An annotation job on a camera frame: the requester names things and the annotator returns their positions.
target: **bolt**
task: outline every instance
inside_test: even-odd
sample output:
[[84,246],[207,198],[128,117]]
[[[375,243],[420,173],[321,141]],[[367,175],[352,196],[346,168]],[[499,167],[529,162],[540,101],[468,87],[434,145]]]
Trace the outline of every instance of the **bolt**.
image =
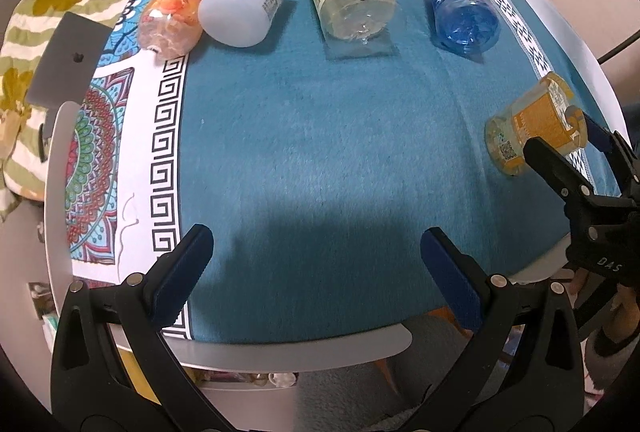
[[562,293],[564,293],[564,286],[559,282],[552,282],[551,291],[553,291],[557,295],[562,295]]
[[83,286],[84,286],[84,282],[73,281],[71,284],[69,284],[69,291],[71,293],[78,293],[78,291],[80,291]]
[[501,275],[492,275],[491,284],[493,284],[495,287],[505,287],[507,285],[507,279],[505,279]]
[[130,286],[137,286],[142,282],[142,279],[144,279],[142,273],[132,273],[127,277],[127,284]]

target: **laptop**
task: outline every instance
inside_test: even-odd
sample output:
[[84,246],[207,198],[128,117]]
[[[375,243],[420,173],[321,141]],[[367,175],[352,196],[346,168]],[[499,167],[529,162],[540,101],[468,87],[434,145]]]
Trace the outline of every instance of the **laptop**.
[[32,106],[47,108],[40,145],[53,133],[58,109],[66,101],[81,104],[111,35],[111,28],[67,12],[36,67],[25,96]]

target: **bottle bottom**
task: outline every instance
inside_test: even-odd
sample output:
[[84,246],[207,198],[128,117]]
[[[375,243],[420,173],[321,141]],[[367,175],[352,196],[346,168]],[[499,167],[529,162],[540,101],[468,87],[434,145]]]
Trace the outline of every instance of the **bottle bottom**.
[[482,53],[497,42],[500,21],[487,6],[457,6],[436,16],[436,31],[450,50],[463,54]]
[[340,40],[375,37],[393,18],[396,0],[325,0],[322,27]]
[[509,120],[495,116],[484,125],[484,142],[494,165],[508,176],[527,170],[522,146]]

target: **yellow bottle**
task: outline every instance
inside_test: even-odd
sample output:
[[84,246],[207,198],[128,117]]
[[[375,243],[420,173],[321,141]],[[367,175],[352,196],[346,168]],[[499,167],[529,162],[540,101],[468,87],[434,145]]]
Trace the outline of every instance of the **yellow bottle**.
[[587,145],[587,125],[580,108],[569,102],[574,92],[556,73],[550,72],[490,118],[484,139],[494,164],[516,176],[526,170],[522,149],[529,138],[541,136],[562,155]]

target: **qr code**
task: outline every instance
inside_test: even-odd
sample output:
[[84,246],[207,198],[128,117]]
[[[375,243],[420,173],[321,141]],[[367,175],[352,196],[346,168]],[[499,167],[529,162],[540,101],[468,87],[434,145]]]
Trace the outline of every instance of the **qr code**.
[[511,142],[508,140],[500,144],[498,148],[500,149],[500,154],[502,155],[502,157],[507,161],[518,156],[513,150],[513,147],[511,147]]

